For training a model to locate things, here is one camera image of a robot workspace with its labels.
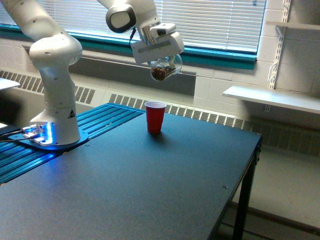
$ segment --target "black cable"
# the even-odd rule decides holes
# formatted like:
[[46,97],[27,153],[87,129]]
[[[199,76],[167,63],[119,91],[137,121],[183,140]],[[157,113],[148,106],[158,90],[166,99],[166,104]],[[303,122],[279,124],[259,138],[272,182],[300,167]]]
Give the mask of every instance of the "black cable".
[[134,29],[132,30],[131,35],[130,35],[129,46],[130,46],[131,50],[132,50],[131,40],[134,38],[136,31],[137,31],[137,28],[134,28]]
[[8,133],[5,133],[5,134],[0,135],[0,139],[2,139],[2,138],[7,138],[7,137],[9,137],[9,136],[11,136],[11,135],[15,135],[15,134],[21,134],[21,133],[23,133],[22,130],[8,132]]
[[12,143],[12,142],[18,142],[18,141],[28,140],[28,139],[32,139],[32,137],[25,137],[20,139],[13,139],[13,140],[0,140],[0,143]]

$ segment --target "blue led light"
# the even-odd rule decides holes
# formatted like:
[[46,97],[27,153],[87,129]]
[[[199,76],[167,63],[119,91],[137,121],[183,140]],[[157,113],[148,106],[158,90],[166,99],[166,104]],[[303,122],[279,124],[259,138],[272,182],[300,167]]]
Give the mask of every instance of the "blue led light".
[[47,136],[47,142],[52,143],[53,142],[53,136],[52,136],[52,128],[50,122],[47,122],[46,124],[46,136]]

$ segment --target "blue aluminum rail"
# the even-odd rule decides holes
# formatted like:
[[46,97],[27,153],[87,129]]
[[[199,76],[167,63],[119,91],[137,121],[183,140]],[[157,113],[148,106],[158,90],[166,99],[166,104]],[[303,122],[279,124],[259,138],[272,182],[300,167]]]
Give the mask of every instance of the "blue aluminum rail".
[[[145,111],[108,103],[77,116],[80,131],[89,140],[140,116]],[[0,143],[0,185],[60,156],[62,152],[47,152],[14,142]]]

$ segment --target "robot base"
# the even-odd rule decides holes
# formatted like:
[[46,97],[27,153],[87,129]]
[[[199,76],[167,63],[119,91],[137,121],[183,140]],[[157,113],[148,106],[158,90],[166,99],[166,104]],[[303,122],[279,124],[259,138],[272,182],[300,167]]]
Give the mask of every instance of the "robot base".
[[[24,136],[22,134],[16,134],[9,137],[11,140],[15,139],[23,139]],[[35,143],[32,140],[20,140],[17,143],[21,143],[22,145],[42,150],[42,151],[50,151],[50,152],[67,152],[76,147],[86,143],[89,140],[88,133],[85,131],[80,131],[80,140],[76,141],[75,143],[67,144],[67,145],[53,145],[53,146],[41,146],[40,144]]]

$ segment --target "table leg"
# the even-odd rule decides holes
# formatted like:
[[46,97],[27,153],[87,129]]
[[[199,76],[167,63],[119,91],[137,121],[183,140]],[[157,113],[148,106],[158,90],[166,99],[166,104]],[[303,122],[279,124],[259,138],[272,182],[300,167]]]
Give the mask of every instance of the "table leg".
[[255,154],[250,164],[250,167],[242,180],[241,192],[239,197],[238,209],[236,212],[232,240],[242,240],[242,237],[244,234],[246,216],[247,216],[250,194],[251,194],[252,184],[254,180],[257,161],[258,161],[258,155]]

